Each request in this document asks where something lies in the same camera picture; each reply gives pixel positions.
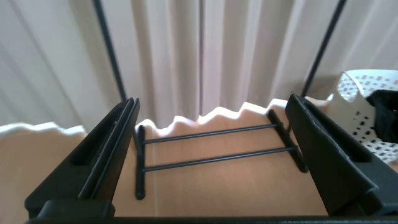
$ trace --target laundry basket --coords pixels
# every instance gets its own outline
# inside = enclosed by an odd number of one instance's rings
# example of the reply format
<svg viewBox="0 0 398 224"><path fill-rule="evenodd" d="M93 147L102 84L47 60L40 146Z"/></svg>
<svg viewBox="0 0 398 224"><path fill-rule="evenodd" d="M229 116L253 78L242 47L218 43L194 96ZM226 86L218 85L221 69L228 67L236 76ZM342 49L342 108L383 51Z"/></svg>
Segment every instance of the laundry basket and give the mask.
<svg viewBox="0 0 398 224"><path fill-rule="evenodd" d="M375 90L398 90L398 71L350 70L340 75L329 117L385 163L398 158L398 144L384 142L373 130L376 109L367 101Z"/></svg>

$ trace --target wooden floor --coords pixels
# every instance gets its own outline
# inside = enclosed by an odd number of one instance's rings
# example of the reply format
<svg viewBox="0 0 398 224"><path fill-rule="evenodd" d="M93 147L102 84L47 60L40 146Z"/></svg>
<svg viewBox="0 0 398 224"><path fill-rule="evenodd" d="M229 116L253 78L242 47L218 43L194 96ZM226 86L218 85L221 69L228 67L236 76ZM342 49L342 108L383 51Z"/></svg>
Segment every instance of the wooden floor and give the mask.
<svg viewBox="0 0 398 224"><path fill-rule="evenodd" d="M273 109L286 124L283 109ZM203 125L176 123L168 136L269 123L266 115L243 110L238 119L216 116ZM83 137L44 131L0 138L0 223L27 220L24 199ZM146 138L157 137L148 126ZM146 165L282 146L273 129L163 142L147 145ZM149 172L141 201L134 196L135 163L131 146L114 195L116 216L326 215L310 174L301 173L288 152Z"/></svg>

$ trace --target metal frame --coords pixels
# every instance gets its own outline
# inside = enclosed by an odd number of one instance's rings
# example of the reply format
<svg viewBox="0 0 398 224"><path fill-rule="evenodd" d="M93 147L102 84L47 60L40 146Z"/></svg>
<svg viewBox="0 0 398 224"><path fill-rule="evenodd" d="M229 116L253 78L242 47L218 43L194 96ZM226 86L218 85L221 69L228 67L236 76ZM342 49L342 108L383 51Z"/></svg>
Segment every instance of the metal frame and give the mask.
<svg viewBox="0 0 398 224"><path fill-rule="evenodd" d="M304 163L303 157L298 149L298 147L294 144L293 140L290 138L288 131L284 128L283 123L280 122L278 116L276 115L274 110L269 110L268 112L268 119L271 121L271 124L266 125L259 125L259 126L251 126L245 128L234 128L228 130L221 130L221 131L210 131L207 133L199 133L199 134L188 134L183 136L176 136L176 137L169 137L169 138L158 138L158 139L150 139L145 140L145 127L140 126L138 128L138 134L134 139L136 141L136 149L137 149L137 167L136 167L136 198L138 200L142 200L145 198L145 173L156 171L156 170L163 170L163 169L172 169L177 167L185 167L185 166L193 166L199 164L206 164L209 162L219 162L219 161L226 161L230 159L239 159L251 156L260 156L265 154L272 154L278 152L289 152L292 156L294 162L298 169L301 172L308 172L308 167ZM241 154L233 154L228 156L220 156L220 157L212 157L207 159L198 159L194 161L185 161L185 162L178 162L174 164L165 164L165 165L158 165L158 166L145 166L145 145L146 144L154 144L160 142L167 142L167 141L177 141L177 140L184 140L184 139L191 139L191 138L201 138L206 136L214 136L219 134L229 134L229 133L237 133L241 131L252 131L258 129L266 129L266 128L275 128L276 132L278 133L279 137L281 138L282 142L284 143L285 147L276 148L276 149L265 149L256 152L246 152Z"/></svg>

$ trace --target black cloth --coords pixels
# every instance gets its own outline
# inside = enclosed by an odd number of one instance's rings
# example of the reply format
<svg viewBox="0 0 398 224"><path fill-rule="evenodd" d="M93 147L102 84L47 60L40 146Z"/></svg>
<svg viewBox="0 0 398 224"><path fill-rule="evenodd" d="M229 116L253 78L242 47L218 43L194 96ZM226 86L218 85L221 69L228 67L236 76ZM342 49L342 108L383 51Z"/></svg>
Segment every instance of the black cloth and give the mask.
<svg viewBox="0 0 398 224"><path fill-rule="evenodd" d="M398 143L398 91L376 90L366 100L376 108L374 130L377 137Z"/></svg>

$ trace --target black metal bar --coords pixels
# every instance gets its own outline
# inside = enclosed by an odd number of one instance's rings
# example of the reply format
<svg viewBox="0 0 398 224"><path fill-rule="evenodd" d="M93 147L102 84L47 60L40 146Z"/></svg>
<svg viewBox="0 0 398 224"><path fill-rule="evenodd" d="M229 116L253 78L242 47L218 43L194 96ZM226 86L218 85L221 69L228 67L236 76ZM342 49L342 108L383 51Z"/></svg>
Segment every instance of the black metal bar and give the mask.
<svg viewBox="0 0 398 224"><path fill-rule="evenodd" d="M284 128L282 122L280 122L274 110L269 110L268 119L270 119L270 121L273 124L280 124L277 125L275 128L280 139L283 141L286 147L293 148L293 150L289 151L289 153L292 156L294 162L296 163L298 169L300 169L301 172L308 172L308 166L304 163L304 159L303 156L301 155L301 152L299 151L299 148L294 144L293 140L290 138L289 132Z"/></svg>
<svg viewBox="0 0 398 224"><path fill-rule="evenodd" d="M109 59L111 61L114 77L116 79L116 83L118 84L120 98L122 100L126 100L126 92L124 91L123 81L120 76L118 61L116 60L116 56L114 54L112 40L109 35L108 26L106 25L106 19L104 15L104 11L102 9L101 1L100 0L93 0L95 13L97 14L97 18L99 21L99 25L101 26L101 31L104 36L104 41L106 45L106 50L108 51Z"/></svg>
<svg viewBox="0 0 398 224"><path fill-rule="evenodd" d="M209 159L199 159L199 160L195 160L195 161L179 162L179 163L175 163L175 164L166 164L166 165L145 167L143 169L143 171L150 172L150 171L162 170L162 169L193 166L193 165L199 165L199 164L206 164L209 162L226 161L226 160L230 160L230 159L239 159L239 158L245 158L245 157L251 157L251 156L260 156L260 155L265 155L265 154L285 152L285 151L291 151L291 150L294 150L294 149L292 147L283 147L283 148L278 148L278 149L266 149L266 150L257 151L257 152L247 152L247 153L235 154L235 155L230 155L230 156L220 156L220 157L214 157L214 158L209 158Z"/></svg>
<svg viewBox="0 0 398 224"><path fill-rule="evenodd" d="M323 54L325 53L325 50L326 50L326 47L328 46L330 37L333 34L333 30L336 27L336 24L338 22L341 12L343 11L345 4L346 4L346 0L338 1L335 12L333 13L333 17L331 18L331 21L329 23L328 29L325 33L325 36L323 37L321 47L318 50L318 53L317 53L317 56L315 57L314 63L312 64L312 68L310 70L310 73L308 74L308 78L305 81L304 89L303 89L303 92L301 93L302 97L304 97L307 94L308 90L310 89L311 82L315 76L315 73L317 72L319 63L321 62Z"/></svg>
<svg viewBox="0 0 398 224"><path fill-rule="evenodd" d="M187 134L187 135L183 135L183 136L150 139L150 140L144 141L144 144L183 140L183 139L190 139L190 138L199 138L199 137L205 137L205 136L213 136L213 135L217 135L217 134L229 134L229 133L236 133L236 132L241 132L241 131L252 131L252 130L264 129L264 128L274 128L277 125L278 124L265 124L265 125L258 125L258 126L252 126L252 127L246 127L246 128L234 128L234 129L229 129L229 130L210 131L207 133Z"/></svg>
<svg viewBox="0 0 398 224"><path fill-rule="evenodd" d="M138 127L137 135L138 146L137 147L137 164L136 164L136 199L142 200L145 197L145 128L143 126Z"/></svg>

